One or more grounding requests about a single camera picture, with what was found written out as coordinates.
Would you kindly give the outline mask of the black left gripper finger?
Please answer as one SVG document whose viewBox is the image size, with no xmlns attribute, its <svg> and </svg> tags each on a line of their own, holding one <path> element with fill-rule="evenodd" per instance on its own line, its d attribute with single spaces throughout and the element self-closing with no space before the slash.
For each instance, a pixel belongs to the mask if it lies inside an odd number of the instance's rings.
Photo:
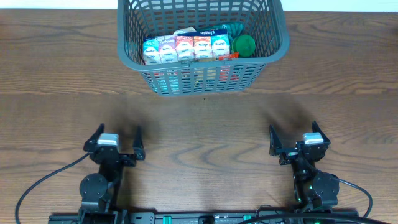
<svg viewBox="0 0 398 224">
<path fill-rule="evenodd" d="M 85 152 L 95 152 L 97 150 L 98 139 L 104 133 L 104 124 L 101 123 L 98 129 L 91 135 L 91 137 L 84 143 L 83 150 Z"/>
<path fill-rule="evenodd" d="M 146 153 L 142 141 L 142 129 L 140 126 L 138 126 L 136 129 L 132 148 L 134 150 L 134 155 L 136 157 L 136 160 L 143 161 L 146 158 Z"/>
</svg>

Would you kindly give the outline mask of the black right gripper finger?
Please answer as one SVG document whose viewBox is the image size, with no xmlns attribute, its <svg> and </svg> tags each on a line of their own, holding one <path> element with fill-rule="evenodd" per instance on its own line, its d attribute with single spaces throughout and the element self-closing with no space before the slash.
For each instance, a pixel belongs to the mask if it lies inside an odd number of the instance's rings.
<svg viewBox="0 0 398 224">
<path fill-rule="evenodd" d="M 317 124 L 316 121 L 312 122 L 312 131 L 314 133 L 320 133 L 321 137 L 323 138 L 323 143 L 326 145 L 330 145 L 330 140 L 329 138 L 325 135 L 325 133 L 320 129 L 319 125 Z"/>
<path fill-rule="evenodd" d="M 273 125 L 269 126 L 269 136 L 270 136 L 269 154 L 271 156 L 279 155 L 282 152 L 282 143 Z"/>
</svg>

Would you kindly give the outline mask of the mint green wipes packet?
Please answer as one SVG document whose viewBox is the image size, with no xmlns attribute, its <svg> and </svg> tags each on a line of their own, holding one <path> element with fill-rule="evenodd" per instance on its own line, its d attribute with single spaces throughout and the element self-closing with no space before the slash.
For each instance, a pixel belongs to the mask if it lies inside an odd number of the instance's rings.
<svg viewBox="0 0 398 224">
<path fill-rule="evenodd" d="M 153 88 L 154 91 L 165 95 L 180 93 L 180 85 L 177 78 L 164 79 L 161 77 L 156 79 Z"/>
</svg>

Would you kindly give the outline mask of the red spaghetti packet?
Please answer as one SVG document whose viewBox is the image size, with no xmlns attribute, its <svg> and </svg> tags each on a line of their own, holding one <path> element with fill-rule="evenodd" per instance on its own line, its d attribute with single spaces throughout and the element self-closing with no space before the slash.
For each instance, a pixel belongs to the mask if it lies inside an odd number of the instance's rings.
<svg viewBox="0 0 398 224">
<path fill-rule="evenodd" d="M 224 55 L 219 55 L 213 58 L 200 58 L 197 61 L 198 62 L 214 62 L 214 61 L 224 61 L 224 60 L 232 60 L 236 59 L 239 57 L 239 54 L 236 53 L 230 53 L 230 54 L 224 54 Z M 219 81 L 225 82 L 228 79 L 228 74 L 230 71 L 230 67 L 224 66 L 221 68 L 220 75 L 219 75 Z"/>
</svg>

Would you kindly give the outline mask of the green lid jar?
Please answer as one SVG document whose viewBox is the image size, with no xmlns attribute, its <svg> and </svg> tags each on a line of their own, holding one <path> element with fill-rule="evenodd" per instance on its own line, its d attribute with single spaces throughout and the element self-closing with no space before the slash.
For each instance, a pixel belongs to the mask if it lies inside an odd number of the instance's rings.
<svg viewBox="0 0 398 224">
<path fill-rule="evenodd" d="M 233 53 L 238 53 L 239 57 L 251 57 L 256 49 L 255 40 L 247 34 L 235 38 L 232 43 Z"/>
</svg>

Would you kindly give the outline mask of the green Nescafe coffee pouch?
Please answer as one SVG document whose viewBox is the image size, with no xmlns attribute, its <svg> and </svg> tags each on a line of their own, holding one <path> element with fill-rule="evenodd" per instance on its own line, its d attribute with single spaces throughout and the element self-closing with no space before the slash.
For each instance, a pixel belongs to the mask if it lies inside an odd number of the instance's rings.
<svg viewBox="0 0 398 224">
<path fill-rule="evenodd" d="M 235 38 L 241 35 L 244 30 L 244 24 L 241 22 L 227 22 L 223 24 L 218 24 L 213 27 L 214 29 L 226 29 L 228 39 L 232 42 Z"/>
</svg>

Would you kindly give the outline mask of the Kleenex tissue multipack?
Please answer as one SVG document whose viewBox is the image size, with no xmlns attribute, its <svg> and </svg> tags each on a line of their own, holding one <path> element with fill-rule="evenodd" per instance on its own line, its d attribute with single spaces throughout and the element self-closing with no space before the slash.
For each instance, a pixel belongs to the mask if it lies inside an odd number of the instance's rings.
<svg viewBox="0 0 398 224">
<path fill-rule="evenodd" d="M 157 65 L 213 58 L 231 50 L 227 30 L 215 29 L 148 38 L 142 52 L 146 65 Z"/>
</svg>

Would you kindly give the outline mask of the beige powder pouch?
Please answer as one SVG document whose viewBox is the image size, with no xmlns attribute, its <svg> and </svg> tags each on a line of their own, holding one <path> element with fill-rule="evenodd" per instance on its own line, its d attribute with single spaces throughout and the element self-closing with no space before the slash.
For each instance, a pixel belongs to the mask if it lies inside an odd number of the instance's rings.
<svg viewBox="0 0 398 224">
<path fill-rule="evenodd" d="M 184 29 L 176 30 L 176 31 L 174 32 L 174 35 L 186 34 L 186 33 L 191 33 L 191 32 L 195 32 L 195 31 L 196 31 L 196 30 L 195 30 L 195 28 L 193 28 L 193 27 L 186 27 L 186 28 L 184 28 Z"/>
</svg>

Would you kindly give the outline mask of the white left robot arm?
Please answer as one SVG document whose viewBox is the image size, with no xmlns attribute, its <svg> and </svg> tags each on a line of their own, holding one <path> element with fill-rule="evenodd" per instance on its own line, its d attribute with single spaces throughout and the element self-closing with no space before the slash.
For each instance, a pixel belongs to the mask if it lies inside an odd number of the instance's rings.
<svg viewBox="0 0 398 224">
<path fill-rule="evenodd" d="M 128 211 L 116 204 L 124 168 L 136 166 L 146 156 L 140 127 L 134 133 L 132 149 L 132 154 L 121 153 L 119 135 L 105 133 L 104 124 L 85 142 L 83 150 L 99 165 L 99 171 L 87 175 L 80 183 L 78 223 L 130 222 Z"/>
</svg>

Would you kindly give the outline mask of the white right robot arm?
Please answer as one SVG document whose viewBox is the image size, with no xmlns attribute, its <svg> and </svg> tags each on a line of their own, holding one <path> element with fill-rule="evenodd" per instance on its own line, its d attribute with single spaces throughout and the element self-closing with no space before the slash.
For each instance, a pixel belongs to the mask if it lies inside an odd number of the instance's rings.
<svg viewBox="0 0 398 224">
<path fill-rule="evenodd" d="M 339 182 L 332 174 L 319 171 L 315 163 L 329 148 L 330 140 L 312 122 L 312 132 L 303 134 L 294 147 L 284 147 L 273 126 L 269 126 L 269 154 L 279 156 L 280 165 L 290 165 L 293 171 L 296 213 L 327 211 L 338 204 Z"/>
</svg>

